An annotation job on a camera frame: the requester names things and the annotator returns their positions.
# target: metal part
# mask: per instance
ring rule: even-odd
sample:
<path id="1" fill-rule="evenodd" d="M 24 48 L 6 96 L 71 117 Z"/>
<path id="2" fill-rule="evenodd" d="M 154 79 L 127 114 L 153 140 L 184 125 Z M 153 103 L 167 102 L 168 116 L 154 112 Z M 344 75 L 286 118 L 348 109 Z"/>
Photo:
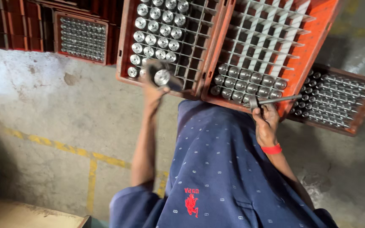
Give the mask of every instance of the metal part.
<path id="1" fill-rule="evenodd" d="M 260 84 L 261 80 L 262 80 L 262 75 L 259 73 L 253 73 L 250 77 L 250 82 L 256 83 L 256 84 Z"/>
<path id="2" fill-rule="evenodd" d="M 287 87 L 287 81 L 284 79 L 277 78 L 277 80 L 274 82 L 274 88 L 276 89 L 283 90 L 285 87 Z"/>
<path id="3" fill-rule="evenodd" d="M 246 89 L 246 85 L 247 83 L 245 81 L 237 80 L 235 89 L 237 89 L 238 91 L 244 91 Z"/>
<path id="4" fill-rule="evenodd" d="M 229 99 L 231 95 L 232 95 L 232 90 L 226 89 L 226 88 L 222 89 L 222 97 L 223 98 Z"/>
<path id="5" fill-rule="evenodd" d="M 234 84 L 235 84 L 235 81 L 236 80 L 234 78 L 227 77 L 226 80 L 225 80 L 225 86 L 228 87 L 228 88 L 233 88 Z"/>
<path id="6" fill-rule="evenodd" d="M 274 84 L 274 78 L 269 75 L 264 75 L 263 80 L 261 81 L 261 85 L 270 87 L 273 84 Z"/>
<path id="7" fill-rule="evenodd" d="M 142 45 L 139 43 L 132 44 L 132 50 L 136 54 L 140 54 L 143 51 Z"/>
<path id="8" fill-rule="evenodd" d="M 210 93 L 214 96 L 217 96 L 219 95 L 221 92 L 221 88 L 219 86 L 213 86 L 211 89 L 210 89 Z"/>
<path id="9" fill-rule="evenodd" d="M 214 82 L 216 85 L 222 85 L 224 79 L 225 79 L 225 77 L 219 74 L 219 75 L 216 75 L 216 77 L 214 78 Z"/>
<path id="10" fill-rule="evenodd" d="M 143 42 L 144 41 L 144 34 L 141 31 L 136 31 L 133 34 L 133 38 L 137 41 L 137 42 Z"/>
<path id="11" fill-rule="evenodd" d="M 175 62 L 177 60 L 177 55 L 174 52 L 169 52 L 165 55 L 165 59 L 169 62 Z"/>
<path id="12" fill-rule="evenodd" d="M 242 79 L 242 80 L 249 80 L 251 76 L 251 71 L 250 70 L 240 70 L 240 74 L 239 74 L 239 78 Z"/>
<path id="13" fill-rule="evenodd" d="M 227 65 L 226 64 L 219 65 L 218 71 L 219 71 L 219 73 L 226 75 L 226 73 L 227 73 Z"/>
<path id="14" fill-rule="evenodd" d="M 249 93 L 250 95 L 255 95 L 258 91 L 258 85 L 256 84 L 248 84 L 247 88 L 246 88 L 246 92 Z"/>
<path id="15" fill-rule="evenodd" d="M 136 77 L 138 75 L 138 70 L 135 67 L 129 67 L 128 68 L 128 75 L 130 77 Z"/>
<path id="16" fill-rule="evenodd" d="M 145 47 L 145 48 L 143 49 L 143 53 L 144 53 L 144 55 L 146 55 L 147 57 L 152 57 L 152 56 L 155 54 L 155 51 L 153 50 L 153 48 L 152 48 L 152 47 L 147 46 L 147 47 Z"/>
<path id="17" fill-rule="evenodd" d="M 165 51 L 163 49 L 156 50 L 156 58 L 158 59 L 165 59 Z"/>
<path id="18" fill-rule="evenodd" d="M 131 55 L 130 59 L 131 59 L 131 63 L 133 65 L 139 65 L 140 64 L 140 57 L 138 55 Z"/>
<path id="19" fill-rule="evenodd" d="M 171 33 L 171 27 L 169 25 L 166 25 L 166 24 L 161 25 L 160 34 L 167 37 L 170 35 L 170 33 Z"/>
<path id="20" fill-rule="evenodd" d="M 243 93 L 239 91 L 234 91 L 232 94 L 232 100 L 236 102 L 241 102 L 243 98 Z"/>

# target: red embroidered logo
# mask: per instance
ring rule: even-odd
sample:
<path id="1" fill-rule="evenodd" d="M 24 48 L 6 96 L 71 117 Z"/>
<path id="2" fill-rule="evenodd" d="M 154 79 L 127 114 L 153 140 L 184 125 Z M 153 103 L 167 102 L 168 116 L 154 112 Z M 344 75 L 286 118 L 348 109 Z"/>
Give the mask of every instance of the red embroidered logo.
<path id="1" fill-rule="evenodd" d="M 188 214 L 196 213 L 195 217 L 198 218 L 198 208 L 194 208 L 198 198 L 194 198 L 194 194 L 190 194 L 185 200 L 185 207 L 187 208 Z"/>

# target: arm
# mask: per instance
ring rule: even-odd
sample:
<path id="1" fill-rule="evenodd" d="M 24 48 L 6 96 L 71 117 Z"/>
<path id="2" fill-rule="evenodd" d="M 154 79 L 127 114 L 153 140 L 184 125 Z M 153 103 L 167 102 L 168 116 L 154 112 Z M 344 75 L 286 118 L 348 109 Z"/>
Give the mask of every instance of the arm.
<path id="1" fill-rule="evenodd" d="M 256 139 L 261 147 L 273 147 L 278 144 L 276 138 L 276 130 L 278 127 L 279 115 L 274 105 L 262 105 L 262 113 L 260 108 L 255 108 L 252 112 L 253 119 L 256 121 Z M 266 154 L 274 167 L 284 175 L 284 179 L 291 188 L 299 195 L 305 204 L 314 210 L 312 200 L 305 188 L 299 182 L 283 153 Z"/>

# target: tray of metal parts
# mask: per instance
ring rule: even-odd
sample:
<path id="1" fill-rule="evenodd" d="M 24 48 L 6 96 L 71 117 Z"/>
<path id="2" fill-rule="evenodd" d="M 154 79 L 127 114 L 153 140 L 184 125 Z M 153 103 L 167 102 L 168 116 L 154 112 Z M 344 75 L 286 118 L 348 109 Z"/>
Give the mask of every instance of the tray of metal parts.
<path id="1" fill-rule="evenodd" d="M 355 136 L 365 118 L 365 76 L 314 64 L 288 119 Z"/>
<path id="2" fill-rule="evenodd" d="M 145 61 L 165 60 L 184 85 L 182 92 L 171 94 L 198 99 L 226 4 L 218 0 L 125 2 L 116 78 L 141 86 L 139 77 Z"/>
<path id="3" fill-rule="evenodd" d="M 55 51 L 66 57 L 106 65 L 108 23 L 55 12 Z"/>
<path id="4" fill-rule="evenodd" d="M 202 100 L 250 112 L 250 95 L 298 94 L 330 25 L 338 0 L 236 0 L 227 9 L 221 36 L 202 90 Z M 284 119 L 292 101 L 281 101 Z"/>

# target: crate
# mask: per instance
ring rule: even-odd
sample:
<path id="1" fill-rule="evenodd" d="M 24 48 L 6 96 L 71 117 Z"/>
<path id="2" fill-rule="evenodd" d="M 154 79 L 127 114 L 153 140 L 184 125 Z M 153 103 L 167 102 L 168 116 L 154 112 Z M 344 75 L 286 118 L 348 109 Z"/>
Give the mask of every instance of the crate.
<path id="1" fill-rule="evenodd" d="M 130 77 L 127 73 L 129 67 L 135 67 L 131 61 L 130 56 L 135 54 L 131 49 L 132 44 L 136 43 L 133 38 L 135 31 L 139 31 L 135 27 L 135 19 L 138 17 L 137 6 L 142 3 L 140 0 L 127 1 L 123 5 L 122 25 L 120 29 L 119 48 L 117 55 L 116 79 L 119 81 L 142 86 L 139 77 Z M 203 85 L 203 78 L 209 70 L 211 58 L 216 46 L 217 36 L 222 26 L 223 17 L 226 13 L 227 1 L 214 0 L 193 0 L 190 1 L 191 13 L 186 15 L 188 26 L 180 28 L 183 31 L 184 37 L 178 42 L 180 49 L 174 52 L 178 56 L 176 63 L 172 63 L 175 75 L 184 83 L 183 92 L 171 92 L 172 95 L 185 97 L 188 99 L 199 99 L 200 92 Z M 154 34 L 156 39 L 161 37 L 160 34 Z"/>
<path id="2" fill-rule="evenodd" d="M 347 71 L 339 70 L 339 69 L 328 67 L 328 66 L 321 65 L 321 64 L 314 64 L 312 66 L 312 70 L 314 72 L 319 72 L 322 75 L 324 75 L 324 74 L 337 75 L 339 78 L 343 78 L 345 80 L 351 80 L 351 81 L 356 81 L 360 84 L 365 84 L 365 76 L 363 76 L 363 75 L 350 73 L 350 72 L 347 72 Z M 334 124 L 323 123 L 322 121 L 313 121 L 311 119 L 304 118 L 302 116 L 297 116 L 295 114 L 289 114 L 287 116 L 287 118 L 290 119 L 290 120 L 296 121 L 296 122 L 305 123 L 305 124 L 310 125 L 310 126 L 320 127 L 320 128 L 330 130 L 332 132 L 337 132 L 337 133 L 341 133 L 341 134 L 344 134 L 344 135 L 347 135 L 347 136 L 354 137 L 357 134 L 358 128 L 361 126 L 361 124 L 362 124 L 362 122 L 365 118 L 365 99 L 356 98 L 356 101 L 362 103 L 362 105 L 350 104 L 350 106 L 355 111 L 357 111 L 357 113 L 354 114 L 351 111 L 348 111 L 348 112 L 344 111 L 350 117 L 353 118 L 353 120 L 350 120 L 350 121 L 346 122 L 350 127 L 336 127 Z"/>
<path id="3" fill-rule="evenodd" d="M 231 94 L 229 99 L 211 94 L 221 64 L 260 73 L 263 77 L 272 76 L 274 80 L 284 79 L 287 86 L 277 91 L 282 96 L 298 94 L 338 10 L 338 0 L 232 1 L 214 55 L 210 57 L 212 63 L 202 90 L 202 100 L 251 112 L 243 106 L 242 100 L 238 100 L 240 96 L 233 101 Z M 223 76 L 225 79 L 230 77 L 227 74 Z M 235 83 L 244 81 L 251 84 L 248 79 L 233 78 Z M 265 91 L 276 90 L 273 86 L 257 86 L 259 89 L 266 87 Z M 292 103 L 278 103 L 281 120 L 289 113 Z"/>

